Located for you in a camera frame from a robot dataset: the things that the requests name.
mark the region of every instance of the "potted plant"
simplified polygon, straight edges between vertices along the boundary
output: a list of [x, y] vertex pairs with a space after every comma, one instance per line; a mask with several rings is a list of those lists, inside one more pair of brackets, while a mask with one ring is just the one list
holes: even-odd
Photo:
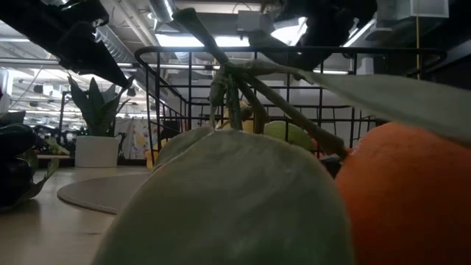
[[72, 99], [82, 112], [87, 123], [88, 135], [78, 136], [75, 150], [75, 166], [106, 168], [114, 167], [118, 160], [119, 139], [113, 137], [110, 125], [116, 114], [129, 100], [119, 106], [119, 99], [132, 84], [134, 77], [128, 79], [128, 86], [123, 87], [116, 95], [116, 85], [111, 85], [105, 92], [100, 92], [94, 78], [87, 91], [80, 89], [71, 78]]

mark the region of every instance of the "green leaf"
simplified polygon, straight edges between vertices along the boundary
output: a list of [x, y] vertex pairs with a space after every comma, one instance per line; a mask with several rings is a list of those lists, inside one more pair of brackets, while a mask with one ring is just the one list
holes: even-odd
[[180, 10], [173, 14], [173, 18], [175, 21], [182, 24], [195, 38], [201, 41], [206, 49], [208, 49], [208, 52], [212, 54], [219, 63], [222, 64], [229, 61], [229, 58], [227, 58], [226, 54], [217, 46], [213, 36], [211, 36], [205, 25], [198, 18], [194, 8]]
[[44, 184], [46, 183], [46, 181], [57, 171], [58, 168], [59, 168], [59, 159], [52, 158], [51, 162], [49, 162], [47, 172], [44, 175], [44, 178], [40, 182], [34, 184], [23, 195], [21, 195], [20, 199], [18, 199], [13, 205], [8, 206], [8, 207], [0, 208], [0, 212], [10, 211], [13, 208], [18, 207], [23, 202], [26, 202], [28, 199], [36, 197], [41, 192], [41, 190], [43, 189]]
[[114, 121], [119, 106], [119, 95], [105, 105], [99, 111], [98, 122], [95, 127], [95, 136], [106, 136], [110, 124]]
[[96, 117], [93, 112], [93, 107], [91, 103], [88, 101], [87, 95], [85, 92], [80, 89], [78, 84], [72, 79], [72, 77], [68, 77], [68, 82], [71, 85], [71, 94], [72, 100], [74, 100], [74, 104], [80, 109], [82, 112], [82, 116], [87, 123], [88, 127], [93, 129], [96, 123]]
[[95, 78], [93, 77], [90, 82], [90, 88], [88, 89], [89, 95], [88, 99], [91, 103], [94, 113], [98, 113], [100, 108], [102, 108], [105, 101], [103, 100], [102, 93], [96, 84]]
[[416, 79], [376, 75], [327, 75], [300, 71], [354, 105], [385, 119], [421, 127], [471, 144], [471, 91]]
[[105, 92], [102, 93], [103, 102], [107, 103], [113, 100], [115, 98], [115, 93], [116, 93], [116, 85], [112, 84], [110, 88], [108, 88]]
[[59, 169], [59, 159], [52, 158], [47, 165], [47, 172], [44, 175], [43, 180], [48, 180], [52, 175]]
[[35, 150], [33, 148], [28, 149], [28, 151], [24, 152], [23, 154], [19, 155], [18, 157], [28, 161], [29, 164], [32, 167], [33, 172], [36, 172], [36, 170], [39, 167], [39, 160], [38, 160], [38, 156], [36, 155]]

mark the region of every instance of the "black overhead fixture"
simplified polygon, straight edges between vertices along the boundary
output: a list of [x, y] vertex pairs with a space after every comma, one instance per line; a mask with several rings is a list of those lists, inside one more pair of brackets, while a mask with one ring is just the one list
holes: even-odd
[[127, 96], [131, 96], [131, 97], [135, 96], [135, 89], [134, 88], [129, 88], [127, 90]]
[[43, 93], [44, 92], [43, 85], [35, 85], [32, 90], [35, 93]]

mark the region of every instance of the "ceiling light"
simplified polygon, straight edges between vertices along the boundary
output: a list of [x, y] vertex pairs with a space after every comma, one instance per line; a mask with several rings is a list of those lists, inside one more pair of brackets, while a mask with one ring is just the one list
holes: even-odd
[[306, 26], [306, 21], [307, 18], [301, 17], [298, 19], [298, 25], [286, 26], [281, 29], [277, 29], [272, 32], [272, 37], [281, 40], [288, 46], [296, 46], [296, 43], [300, 41], [301, 36], [308, 29], [308, 26]]
[[342, 46], [342, 47], [350, 47], [354, 42], [356, 42], [371, 26], [376, 23], [376, 19], [373, 18], [371, 21], [368, 22], [363, 28], [359, 31], [353, 31], [350, 39]]
[[[195, 37], [188, 35], [164, 35], [156, 34], [155, 37], [163, 47], [203, 47], [204, 45]], [[219, 47], [248, 47], [249, 39], [239, 36], [214, 37]]]

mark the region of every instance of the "snake plant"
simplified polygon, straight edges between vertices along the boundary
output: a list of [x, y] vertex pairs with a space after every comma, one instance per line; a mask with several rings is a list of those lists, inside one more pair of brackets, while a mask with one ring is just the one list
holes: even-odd
[[121, 95], [131, 86], [133, 80], [134, 77], [130, 77], [128, 86], [122, 88], [118, 95], [115, 95], [116, 85], [111, 85], [105, 92], [100, 92], [95, 79], [92, 78], [86, 93], [80, 89], [72, 77], [68, 78], [71, 85], [72, 99], [82, 112], [91, 136], [108, 136], [108, 130], [116, 114], [129, 101], [128, 99], [119, 106]]

